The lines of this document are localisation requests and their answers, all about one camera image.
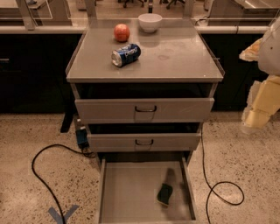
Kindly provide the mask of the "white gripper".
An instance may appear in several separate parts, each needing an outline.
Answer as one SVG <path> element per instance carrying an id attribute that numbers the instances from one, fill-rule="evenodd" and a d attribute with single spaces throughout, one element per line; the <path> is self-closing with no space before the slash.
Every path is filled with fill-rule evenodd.
<path id="1" fill-rule="evenodd" d="M 258 61 L 259 49 L 262 42 L 259 38 L 252 45 L 243 50 L 239 58 L 245 61 Z M 280 109 L 280 77 L 269 75 L 264 81 L 255 81 L 250 88 L 248 96 L 248 108 L 245 108 L 241 116 L 241 131 L 245 134 L 253 134 L 262 129 Z"/>

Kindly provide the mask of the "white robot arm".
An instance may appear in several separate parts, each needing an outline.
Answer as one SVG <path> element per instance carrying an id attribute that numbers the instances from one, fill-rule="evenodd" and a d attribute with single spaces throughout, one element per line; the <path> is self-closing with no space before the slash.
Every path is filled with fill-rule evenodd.
<path id="1" fill-rule="evenodd" d="M 239 58 L 256 61 L 258 68 L 268 75 L 266 80 L 253 83 L 242 113 L 241 131 L 251 134 L 263 128 L 280 109 L 280 17 Z"/>

